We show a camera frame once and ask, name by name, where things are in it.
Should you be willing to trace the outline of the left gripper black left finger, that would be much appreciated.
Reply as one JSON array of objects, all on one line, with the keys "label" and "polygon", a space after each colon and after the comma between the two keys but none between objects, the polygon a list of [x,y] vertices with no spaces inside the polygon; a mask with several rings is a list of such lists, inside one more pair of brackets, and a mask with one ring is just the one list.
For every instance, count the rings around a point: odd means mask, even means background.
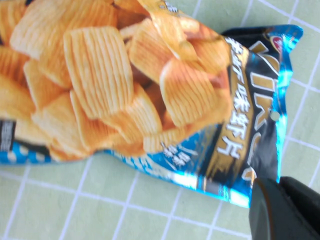
[{"label": "left gripper black left finger", "polygon": [[257,178],[252,188],[249,225],[254,240],[318,240],[280,182]]}]

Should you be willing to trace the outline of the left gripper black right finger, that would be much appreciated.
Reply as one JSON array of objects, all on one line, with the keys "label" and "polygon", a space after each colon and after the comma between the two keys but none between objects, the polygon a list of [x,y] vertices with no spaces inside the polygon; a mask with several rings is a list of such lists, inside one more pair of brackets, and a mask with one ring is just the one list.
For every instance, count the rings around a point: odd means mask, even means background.
[{"label": "left gripper black right finger", "polygon": [[290,176],[283,176],[280,186],[306,222],[315,230],[320,231],[320,194],[307,185]]}]

